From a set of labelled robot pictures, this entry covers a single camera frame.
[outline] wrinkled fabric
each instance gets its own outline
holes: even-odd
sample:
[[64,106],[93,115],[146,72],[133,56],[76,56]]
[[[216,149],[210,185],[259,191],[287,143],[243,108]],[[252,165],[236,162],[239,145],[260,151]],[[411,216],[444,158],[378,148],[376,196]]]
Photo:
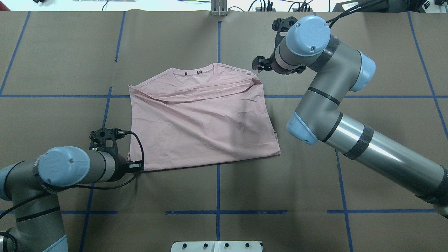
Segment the wrinkled fabric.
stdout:
[[[280,154],[252,72],[221,63],[170,68],[129,86],[132,128],[143,145],[145,171],[211,165]],[[141,159],[131,138],[129,158]]]

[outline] neckline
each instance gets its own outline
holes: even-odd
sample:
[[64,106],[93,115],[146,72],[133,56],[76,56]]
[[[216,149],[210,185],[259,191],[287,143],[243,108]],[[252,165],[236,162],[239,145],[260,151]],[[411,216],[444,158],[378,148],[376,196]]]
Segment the neckline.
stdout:
[[172,68],[168,69],[168,74],[169,74],[171,81],[176,82],[177,84],[180,84],[182,86],[192,86],[191,84],[185,84],[185,83],[179,81],[175,77],[175,75],[185,75],[185,73],[187,73],[187,75],[189,75],[189,76],[194,76],[194,75],[198,75],[199,71],[202,71],[202,73],[213,71],[213,75],[212,75],[211,79],[208,81],[205,81],[203,83],[208,83],[208,82],[214,81],[218,75],[218,63],[211,63],[208,66],[198,68],[198,69],[191,69],[191,70],[183,70],[183,69],[177,69],[177,68],[172,67]]

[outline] blue plastic cover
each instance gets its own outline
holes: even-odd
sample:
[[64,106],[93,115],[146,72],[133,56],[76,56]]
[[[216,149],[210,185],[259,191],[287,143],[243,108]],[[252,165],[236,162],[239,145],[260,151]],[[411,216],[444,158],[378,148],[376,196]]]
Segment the blue plastic cover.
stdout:
[[6,185],[6,177],[8,176],[9,172],[14,168],[14,166],[16,166],[17,164],[18,163],[6,166],[5,168],[0,170],[0,198],[2,198],[2,200],[8,200],[8,201],[12,200],[6,195],[6,189],[4,186]]
[[43,252],[69,252],[69,245],[67,244],[67,235],[62,236],[53,245],[49,246]]
[[286,46],[300,56],[321,53],[330,41],[331,32],[325,20],[318,16],[299,19],[286,34]]
[[313,145],[317,142],[316,136],[295,111],[288,124],[286,124],[286,128],[291,135],[309,145]]
[[39,161],[40,177],[45,183],[56,187],[68,187],[80,182],[89,169],[87,153],[73,146],[51,148]]
[[358,52],[361,54],[361,70],[359,70],[358,80],[356,80],[356,83],[350,88],[350,91],[353,92],[363,89],[373,78],[376,70],[375,62],[365,56],[361,51]]

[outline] white mounting plate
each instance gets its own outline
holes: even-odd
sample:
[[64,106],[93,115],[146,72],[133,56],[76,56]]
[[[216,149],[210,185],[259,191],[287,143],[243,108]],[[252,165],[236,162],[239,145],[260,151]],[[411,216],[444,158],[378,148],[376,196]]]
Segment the white mounting plate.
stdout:
[[175,242],[171,252],[263,252],[263,243],[256,241]]

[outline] white label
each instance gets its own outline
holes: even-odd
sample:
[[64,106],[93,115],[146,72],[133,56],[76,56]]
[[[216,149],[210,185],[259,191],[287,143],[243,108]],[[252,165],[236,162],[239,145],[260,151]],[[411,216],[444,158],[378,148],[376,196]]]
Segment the white label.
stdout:
[[354,7],[355,5],[358,5],[358,2],[353,2],[353,3],[343,4],[343,5],[341,5],[341,6],[342,6],[342,8],[343,8],[344,10],[348,10],[348,9],[350,9],[351,7]]

